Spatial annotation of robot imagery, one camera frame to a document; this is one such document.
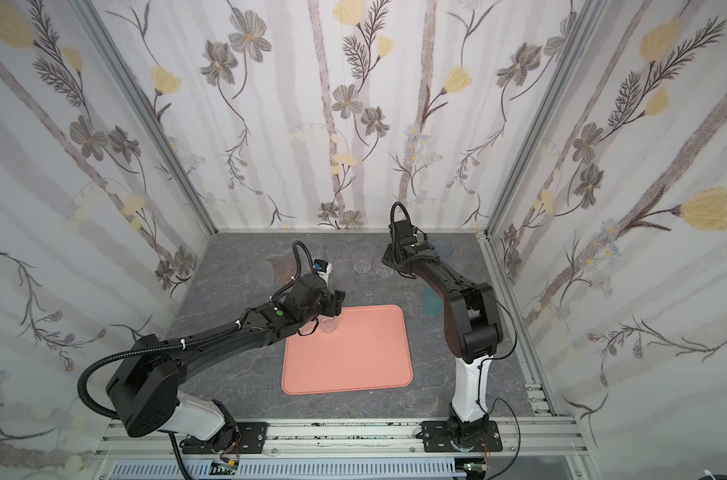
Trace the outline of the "clear faceted glass five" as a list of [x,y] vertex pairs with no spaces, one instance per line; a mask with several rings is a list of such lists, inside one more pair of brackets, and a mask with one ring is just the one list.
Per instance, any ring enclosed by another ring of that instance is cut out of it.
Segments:
[[319,316],[318,329],[326,334],[331,334],[337,330],[339,326],[338,317]]

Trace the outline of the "clear faceted glass four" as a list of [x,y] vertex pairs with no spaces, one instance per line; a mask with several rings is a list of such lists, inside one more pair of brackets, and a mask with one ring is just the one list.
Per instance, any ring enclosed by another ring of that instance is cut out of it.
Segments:
[[375,267],[375,273],[380,278],[389,278],[391,277],[391,275],[393,275],[393,273],[395,273],[395,270],[383,263],[379,263],[377,264],[377,267]]

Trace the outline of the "clear faceted glass three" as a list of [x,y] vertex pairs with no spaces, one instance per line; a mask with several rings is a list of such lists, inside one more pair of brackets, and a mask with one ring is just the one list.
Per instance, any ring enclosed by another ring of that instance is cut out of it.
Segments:
[[358,242],[350,248],[353,269],[358,274],[365,274],[373,268],[373,246],[369,242]]

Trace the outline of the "clear faceted glass two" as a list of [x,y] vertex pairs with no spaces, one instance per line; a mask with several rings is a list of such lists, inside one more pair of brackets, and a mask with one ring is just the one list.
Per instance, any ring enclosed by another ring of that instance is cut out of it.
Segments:
[[333,242],[326,248],[326,260],[333,269],[347,264],[350,259],[349,246],[345,242]]

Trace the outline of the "pink rectangular tray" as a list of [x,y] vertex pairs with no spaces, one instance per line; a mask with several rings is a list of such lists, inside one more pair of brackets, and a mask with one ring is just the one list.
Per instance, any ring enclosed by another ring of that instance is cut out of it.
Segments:
[[399,306],[342,310],[333,332],[286,340],[281,388],[288,395],[401,388],[413,381],[405,314]]

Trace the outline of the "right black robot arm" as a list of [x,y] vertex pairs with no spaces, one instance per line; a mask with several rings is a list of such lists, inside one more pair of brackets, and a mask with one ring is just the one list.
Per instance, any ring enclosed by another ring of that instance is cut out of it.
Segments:
[[389,234],[383,264],[403,276],[423,280],[443,302],[443,334],[457,360],[447,430],[455,449],[469,450],[483,443],[483,436],[491,430],[489,367],[503,342],[497,298],[489,284],[468,280],[443,262],[433,244],[408,219],[391,221]]

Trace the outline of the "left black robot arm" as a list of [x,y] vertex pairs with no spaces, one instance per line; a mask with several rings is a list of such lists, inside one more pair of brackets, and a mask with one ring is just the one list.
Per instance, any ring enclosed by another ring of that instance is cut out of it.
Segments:
[[95,361],[77,381],[78,397],[92,412],[119,420],[132,438],[162,431],[209,442],[229,435],[235,422],[226,408],[182,392],[181,385],[237,354],[296,335],[321,316],[339,316],[345,296],[323,277],[304,274],[227,324],[171,340],[147,335]]

